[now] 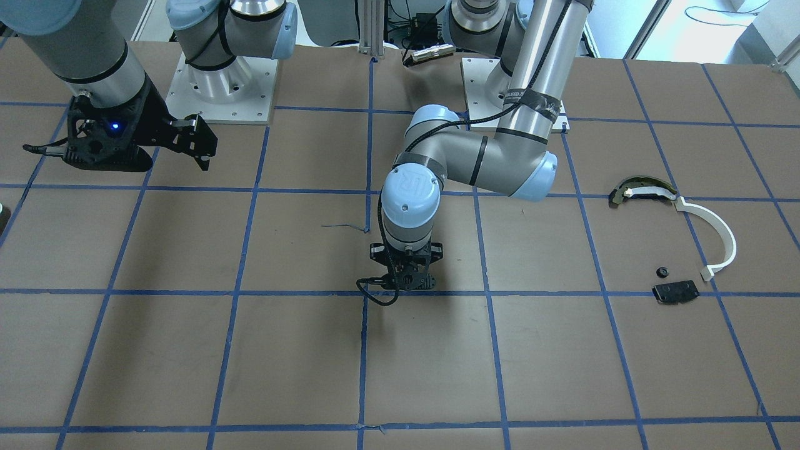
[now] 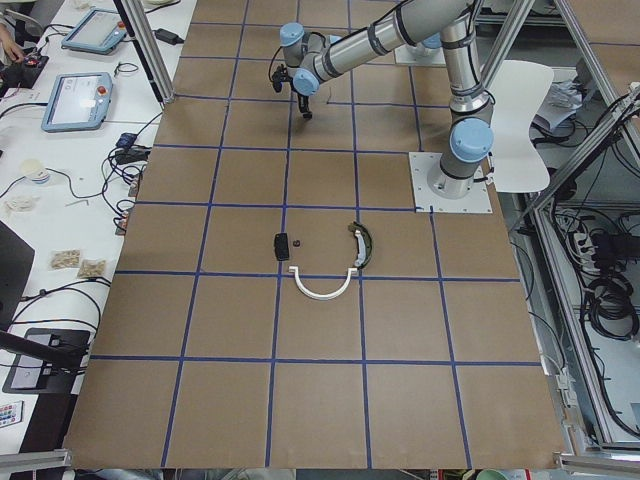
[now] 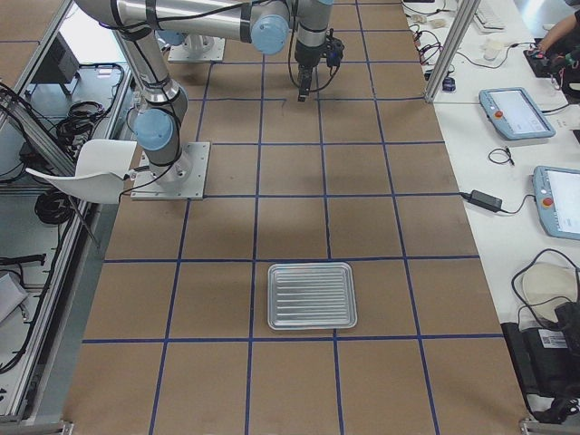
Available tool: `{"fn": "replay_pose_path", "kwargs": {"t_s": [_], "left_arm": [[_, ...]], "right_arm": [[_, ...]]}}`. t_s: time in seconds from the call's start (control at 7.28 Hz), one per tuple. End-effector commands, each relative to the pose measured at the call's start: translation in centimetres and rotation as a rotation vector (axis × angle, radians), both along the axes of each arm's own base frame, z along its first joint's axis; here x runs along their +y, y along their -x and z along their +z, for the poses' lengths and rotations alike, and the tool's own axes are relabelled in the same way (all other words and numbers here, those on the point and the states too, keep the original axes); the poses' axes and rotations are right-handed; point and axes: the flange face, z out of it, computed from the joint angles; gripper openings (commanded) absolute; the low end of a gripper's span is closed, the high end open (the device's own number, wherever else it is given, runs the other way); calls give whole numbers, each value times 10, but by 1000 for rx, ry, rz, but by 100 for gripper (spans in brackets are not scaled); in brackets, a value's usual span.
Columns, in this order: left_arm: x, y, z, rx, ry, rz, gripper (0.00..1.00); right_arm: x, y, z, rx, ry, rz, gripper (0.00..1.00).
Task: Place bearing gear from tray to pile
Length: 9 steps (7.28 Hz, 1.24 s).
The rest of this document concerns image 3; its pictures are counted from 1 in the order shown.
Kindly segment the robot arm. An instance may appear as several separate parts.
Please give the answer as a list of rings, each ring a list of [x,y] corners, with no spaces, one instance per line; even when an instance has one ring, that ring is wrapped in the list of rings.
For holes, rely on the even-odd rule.
[[[174,184],[190,167],[179,137],[188,97],[171,78],[150,29],[119,31],[117,36],[143,98],[133,122],[135,138],[149,160],[151,177],[159,184]]]
[[[273,55],[294,34],[298,99],[311,92],[314,68],[322,60],[338,70],[343,44],[329,26],[330,1],[80,1],[77,4],[120,38],[121,50],[145,100],[162,105],[179,97],[155,34],[171,31],[252,44]]]

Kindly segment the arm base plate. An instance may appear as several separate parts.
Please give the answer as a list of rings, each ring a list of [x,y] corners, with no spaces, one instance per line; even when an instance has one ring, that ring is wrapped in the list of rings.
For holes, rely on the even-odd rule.
[[[182,146],[181,156],[169,172],[156,180],[164,169],[151,166],[143,151],[140,165],[149,168],[136,175],[130,197],[134,200],[203,199],[209,153],[209,142],[188,142]]]
[[[180,45],[169,51],[170,63],[219,63],[223,61],[226,40],[212,36],[189,34]]]

